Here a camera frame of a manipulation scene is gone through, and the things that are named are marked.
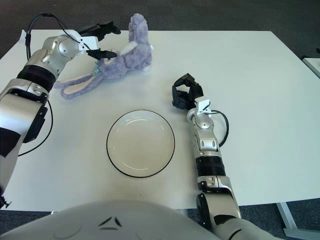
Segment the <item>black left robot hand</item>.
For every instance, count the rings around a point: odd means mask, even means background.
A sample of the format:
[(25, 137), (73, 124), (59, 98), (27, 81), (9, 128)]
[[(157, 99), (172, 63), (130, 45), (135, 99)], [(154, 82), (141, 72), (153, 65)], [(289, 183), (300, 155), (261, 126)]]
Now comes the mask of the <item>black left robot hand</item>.
[(102, 41), (106, 35), (115, 34), (120, 35), (121, 30), (114, 25), (114, 22), (111, 21), (106, 24), (95, 24), (77, 32), (77, 36), (75, 38), (78, 43), (78, 47), (80, 51), (85, 51), (88, 56), (96, 59), (113, 59), (118, 55), (117, 53), (111, 50), (101, 50), (98, 46), (98, 43)]

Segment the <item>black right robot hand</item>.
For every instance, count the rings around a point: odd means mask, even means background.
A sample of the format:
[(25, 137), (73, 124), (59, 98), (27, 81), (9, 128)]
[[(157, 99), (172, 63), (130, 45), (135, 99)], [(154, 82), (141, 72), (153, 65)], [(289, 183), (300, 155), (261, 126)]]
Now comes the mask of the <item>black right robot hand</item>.
[[(188, 91), (177, 90), (177, 87), (189, 87)], [(195, 99), (203, 97), (202, 87), (189, 73), (177, 79), (172, 88), (172, 105), (178, 109), (191, 110), (196, 107)]]

